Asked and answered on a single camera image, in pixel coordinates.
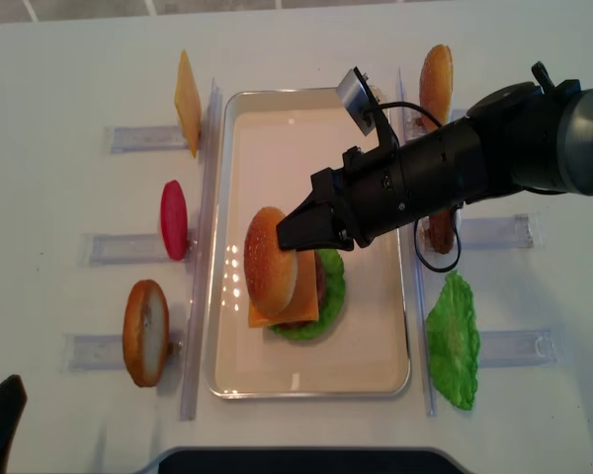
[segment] black cable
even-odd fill
[[[451,226],[453,227],[453,232],[455,232],[455,238],[457,239],[457,257],[455,258],[455,261],[452,262],[447,267],[442,267],[442,268],[433,267],[431,264],[429,264],[426,261],[426,259],[422,255],[422,253],[419,251],[419,247],[417,246],[417,227],[419,225],[419,220],[416,220],[415,223],[413,224],[413,244],[415,245],[415,255],[417,255],[417,258],[424,265],[424,267],[426,267],[431,272],[435,272],[438,274],[445,274],[445,273],[449,272],[450,270],[452,270],[454,267],[456,267],[457,264],[459,263],[459,258],[462,256],[462,239],[459,236],[459,230],[457,230],[457,210],[458,209],[459,209],[458,206],[455,206],[451,209]]]
[[[413,104],[412,102],[405,102],[405,101],[387,102],[386,104],[378,104],[377,106],[365,107],[363,109],[363,115],[368,114],[370,112],[374,112],[374,111],[383,111],[384,109],[392,109],[394,107],[402,107],[402,108],[412,109],[412,110],[417,111],[420,114],[428,117],[431,120],[431,122],[434,123],[438,128],[442,126],[442,124],[435,118],[435,116],[432,115],[430,112],[428,112],[426,109],[424,109],[421,106],[418,106],[417,104]]]
[[[537,190],[536,188],[523,188],[523,191],[529,191],[530,193],[534,193],[535,195],[543,196],[566,195],[564,191]]]

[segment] burger patty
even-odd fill
[[[325,294],[327,293],[327,275],[325,274],[325,267],[318,252],[314,251],[314,264],[316,265],[316,297],[318,298],[318,311],[325,302]],[[314,321],[298,321],[296,323],[278,324],[277,327],[281,329],[297,329],[302,328]]]
[[[448,254],[455,245],[455,231],[451,222],[451,211],[442,210],[432,214],[429,219],[429,239],[435,252]]]

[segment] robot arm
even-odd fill
[[[593,196],[593,89],[577,80],[516,84],[466,117],[399,146],[358,68],[337,92],[380,145],[350,148],[343,167],[311,175],[312,192],[277,226],[284,250],[367,247],[375,237],[439,210],[520,191]]]

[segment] bottom bun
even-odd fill
[[[127,299],[123,325],[123,359],[139,387],[153,387],[160,380],[167,358],[169,308],[162,289],[144,279],[133,286]]]

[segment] clear plastic holder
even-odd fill
[[[112,154],[189,149],[180,125],[108,126],[106,143]]]
[[[183,335],[169,335],[167,364],[180,362]],[[70,372],[84,370],[125,370],[123,336],[120,334],[64,334],[61,368]]]
[[[422,253],[434,252],[428,239],[429,219],[420,220],[417,244]],[[461,219],[462,250],[531,249],[545,246],[545,235],[536,213],[507,217]]]
[[[481,331],[479,368],[551,365],[564,359],[564,333],[559,327]]]
[[[397,100],[404,100],[404,90],[401,82],[401,72],[397,75]],[[405,141],[413,140],[426,134],[420,114],[408,109],[398,109],[398,120],[403,124],[401,136]],[[451,120],[460,119],[466,115],[465,110],[454,110]],[[430,247],[425,238],[428,219],[422,219],[418,227],[417,242],[420,251],[434,254],[436,260],[443,257]],[[409,225],[408,239],[413,245],[413,226]],[[509,217],[463,219],[460,226],[462,248],[465,251],[477,250],[508,250],[530,249],[542,247],[545,244],[541,223],[536,214],[517,214]],[[413,280],[415,282],[415,297],[417,301],[417,325],[420,332],[420,366],[422,367],[422,382],[424,386],[424,401],[428,417],[436,415],[436,392],[428,371],[428,345],[426,338],[426,318],[430,312],[427,304],[427,282],[424,280],[424,268],[419,259],[410,249],[412,258]],[[551,366],[562,361],[566,354],[564,336],[561,328],[542,328],[517,331],[480,331],[481,350],[479,354],[480,368],[505,368],[523,366]]]
[[[191,316],[187,330],[180,419],[196,417],[198,389],[200,386],[200,361],[206,312],[211,298],[211,261],[214,246],[213,216],[216,207],[219,170],[219,140],[221,132],[222,97],[215,80],[212,81],[211,97],[200,140],[199,160],[204,166],[202,204],[198,219],[197,243],[194,252],[194,286],[191,301]]]
[[[189,233],[191,247],[183,262],[191,259],[194,233]],[[81,238],[80,263],[87,267],[104,265],[164,264],[173,262],[160,234],[84,234]]]

